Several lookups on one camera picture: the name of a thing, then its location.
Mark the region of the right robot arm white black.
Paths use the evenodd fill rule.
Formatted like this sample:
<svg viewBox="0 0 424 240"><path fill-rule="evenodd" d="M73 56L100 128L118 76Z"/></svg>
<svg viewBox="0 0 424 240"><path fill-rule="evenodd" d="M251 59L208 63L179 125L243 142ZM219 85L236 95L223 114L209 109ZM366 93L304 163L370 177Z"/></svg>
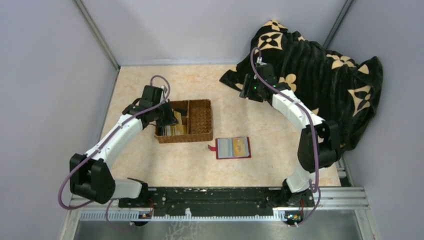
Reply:
<svg viewBox="0 0 424 240"><path fill-rule="evenodd" d="M298 165L283 182L291 194L301 193L313 182L318 183L320 170L340 159L338 124L333 120L324 120L308 109L286 83L277 80L271 64L254 64L253 73L245 76L239 96L268 102L300 132Z"/></svg>

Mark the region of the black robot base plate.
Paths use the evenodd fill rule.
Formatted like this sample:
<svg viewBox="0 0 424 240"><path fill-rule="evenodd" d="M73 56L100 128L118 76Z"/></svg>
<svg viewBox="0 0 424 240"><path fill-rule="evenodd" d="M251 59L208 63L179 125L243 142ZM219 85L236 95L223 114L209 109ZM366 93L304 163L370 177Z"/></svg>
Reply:
<svg viewBox="0 0 424 240"><path fill-rule="evenodd" d="M138 198L122 198L120 208L147 208L155 217L270 216L274 208L298 210L315 205L310 190L289 193L286 187L148 187Z"/></svg>

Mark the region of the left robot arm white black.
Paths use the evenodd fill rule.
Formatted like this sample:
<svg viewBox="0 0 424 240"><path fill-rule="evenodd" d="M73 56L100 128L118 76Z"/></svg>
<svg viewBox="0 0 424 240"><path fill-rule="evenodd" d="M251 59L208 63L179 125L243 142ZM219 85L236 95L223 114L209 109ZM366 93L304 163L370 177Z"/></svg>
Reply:
<svg viewBox="0 0 424 240"><path fill-rule="evenodd" d="M115 126L84 154L69 161L69 188L74 195L105 204L112 199L137 199L145 183L137 179L114 179L111 167L124 148L150 123L175 125L166 86L146 85L141 97L129 104Z"/></svg>

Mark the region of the brown wicker basket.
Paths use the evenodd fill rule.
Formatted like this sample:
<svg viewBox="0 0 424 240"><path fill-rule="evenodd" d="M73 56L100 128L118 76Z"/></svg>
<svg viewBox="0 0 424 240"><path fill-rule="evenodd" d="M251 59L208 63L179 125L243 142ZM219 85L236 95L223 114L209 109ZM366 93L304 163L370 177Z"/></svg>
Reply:
<svg viewBox="0 0 424 240"><path fill-rule="evenodd" d="M186 133L164 135L162 127L156 127L154 137L160 144L207 142L213 139L213 111L209 99L177 100L170 102L173 110L182 112L180 123Z"/></svg>

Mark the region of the red leather card holder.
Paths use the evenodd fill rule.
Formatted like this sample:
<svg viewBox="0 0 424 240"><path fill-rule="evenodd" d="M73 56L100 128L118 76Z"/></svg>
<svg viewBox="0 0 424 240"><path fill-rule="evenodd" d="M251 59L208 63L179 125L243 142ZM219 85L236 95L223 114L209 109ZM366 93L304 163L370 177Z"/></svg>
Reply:
<svg viewBox="0 0 424 240"><path fill-rule="evenodd" d="M215 139L215 146L208 144L207 149L209 151L215 153L215 157L216 157L217 160L249 159L249 158L252 157L249 137L247 137L249 156L247 156L247 157L234 157L232 139L233 138L243 138L243 137L216 138Z"/></svg>

